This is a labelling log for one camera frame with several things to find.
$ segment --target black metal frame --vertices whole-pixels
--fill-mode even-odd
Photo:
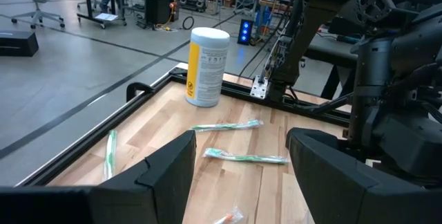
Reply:
[[[122,123],[133,112],[139,109],[144,103],[150,100],[158,91],[160,91],[169,82],[177,82],[186,84],[187,70],[182,68],[172,69],[168,75],[159,80],[155,86],[148,86],[143,83],[132,83],[128,85],[126,89],[125,104],[121,109],[105,119],[97,127],[89,131],[86,135],[80,138],[76,143],[72,144],[69,148],[62,151],[57,157],[53,158],[50,162],[46,163],[42,168],[36,171],[31,176],[27,177],[17,186],[36,186],[46,185],[53,178],[59,175],[69,165],[71,165],[76,159],[85,154],[90,148],[97,144],[102,138],[108,135],[108,132],[114,129],[118,124]],[[232,82],[224,81],[222,83],[221,94],[234,97],[240,100],[245,100],[251,103],[268,106],[273,109],[295,113],[298,115],[307,116],[316,120],[337,124],[342,127],[348,127],[350,114],[337,111],[310,111],[308,108],[317,106],[309,102],[299,101],[285,97],[283,102],[272,102],[270,100],[260,100],[250,96],[251,88]]]

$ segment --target wooden tabletop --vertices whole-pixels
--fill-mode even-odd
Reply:
[[[287,7],[287,5],[283,3],[278,3],[278,2],[275,3],[274,0],[259,0],[258,3],[260,4],[260,6],[273,7],[273,5],[275,5],[276,10],[285,10],[285,8]]]
[[[250,85],[232,75],[224,80]],[[289,157],[286,133],[292,127],[320,129],[340,137],[342,128],[292,113],[221,95],[212,108],[200,108],[184,99],[185,85],[171,82],[134,114],[117,131],[116,171],[133,166],[197,124],[246,122],[259,119],[257,129],[197,133],[195,173],[183,223],[207,224],[238,207],[245,218],[240,223],[302,223],[307,205],[291,163],[270,165],[203,158],[209,147],[236,154]],[[324,102],[300,93],[302,100]],[[107,138],[58,175],[50,185],[97,185],[103,180]]]

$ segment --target canister lid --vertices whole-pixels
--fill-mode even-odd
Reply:
[[[229,40],[230,35],[227,32],[215,28],[194,28],[191,34],[191,41],[209,48],[226,48]]]

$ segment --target cardboard box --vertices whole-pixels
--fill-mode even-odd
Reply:
[[[224,0],[224,6],[225,7],[232,7],[234,1],[235,0]]]

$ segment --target wipes canister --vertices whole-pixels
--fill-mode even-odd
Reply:
[[[215,28],[194,28],[191,34],[186,100],[202,107],[220,101],[230,35]]]

